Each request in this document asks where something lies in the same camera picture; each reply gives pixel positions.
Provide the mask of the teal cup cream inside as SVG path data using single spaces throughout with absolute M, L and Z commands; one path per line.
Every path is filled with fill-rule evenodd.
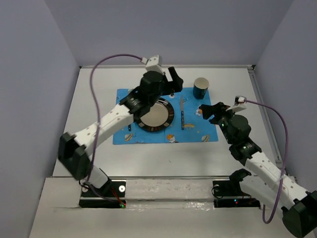
M 202 100 L 209 88 L 209 81 L 204 77 L 195 79 L 193 84 L 193 95 L 196 99 Z

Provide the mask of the blue space-print cloth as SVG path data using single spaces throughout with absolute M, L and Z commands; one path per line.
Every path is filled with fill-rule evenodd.
M 181 129 L 180 96 L 184 101 L 185 128 Z M 201 104 L 211 105 L 209 93 L 202 100 L 193 95 L 193 88 L 183 88 L 181 92 L 172 95 L 161 96 L 168 100 L 174 108 L 174 120 L 165 130 L 159 132 L 146 132 L 140 129 L 134 122 L 131 131 L 128 126 L 113 135 L 114 145 L 136 143 L 187 143 L 187 142 L 213 142 L 218 141 L 215 125 L 203 119 Z

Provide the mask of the silver knife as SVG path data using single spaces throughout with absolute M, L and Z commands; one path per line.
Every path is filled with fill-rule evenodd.
M 184 122 L 184 101 L 183 101 L 183 95 L 180 96 L 180 112 L 181 112 L 181 129 L 184 130 L 185 122 Z

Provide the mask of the black rimmed cream plate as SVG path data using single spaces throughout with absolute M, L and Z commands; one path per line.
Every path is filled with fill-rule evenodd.
M 150 111 L 136 120 L 137 126 L 146 132 L 159 132 L 168 128 L 174 120 L 174 108 L 171 103 L 159 98 Z

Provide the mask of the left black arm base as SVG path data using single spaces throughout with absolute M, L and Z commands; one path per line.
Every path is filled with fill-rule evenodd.
M 126 208 L 126 180 L 112 179 L 101 188 L 90 186 L 84 181 L 79 181 L 81 193 L 79 207 L 81 208 Z

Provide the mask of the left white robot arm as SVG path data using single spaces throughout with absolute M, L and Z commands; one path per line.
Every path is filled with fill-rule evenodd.
M 164 72 L 147 71 L 139 86 L 120 100 L 105 116 L 97 113 L 97 121 L 87 128 L 70 134 L 64 133 L 59 139 L 57 158 L 75 180 L 83 180 L 93 191 L 104 196 L 109 192 L 108 176 L 94 165 L 96 148 L 117 131 L 146 115 L 161 96 L 181 92 L 183 79 L 174 67 Z

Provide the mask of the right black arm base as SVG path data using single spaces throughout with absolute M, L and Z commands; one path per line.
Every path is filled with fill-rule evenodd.
M 214 180 L 211 193 L 214 197 L 215 208 L 260 208 L 261 204 L 251 195 L 241 190 L 240 182 L 251 173 L 239 169 L 232 173 L 227 180 Z

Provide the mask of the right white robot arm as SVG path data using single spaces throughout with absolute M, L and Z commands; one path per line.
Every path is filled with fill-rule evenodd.
M 242 191 L 272 209 L 271 216 L 264 220 L 269 224 L 277 214 L 286 229 L 295 237 L 303 238 L 317 227 L 317 193 L 308 191 L 287 176 L 285 166 L 279 169 L 249 137 L 248 120 L 238 112 L 246 109 L 248 100 L 235 98 L 233 106 L 219 102 L 213 106 L 200 105 L 203 119 L 218 125 L 233 158 L 244 168 L 234 172 L 237 178 L 228 182 L 233 194 Z

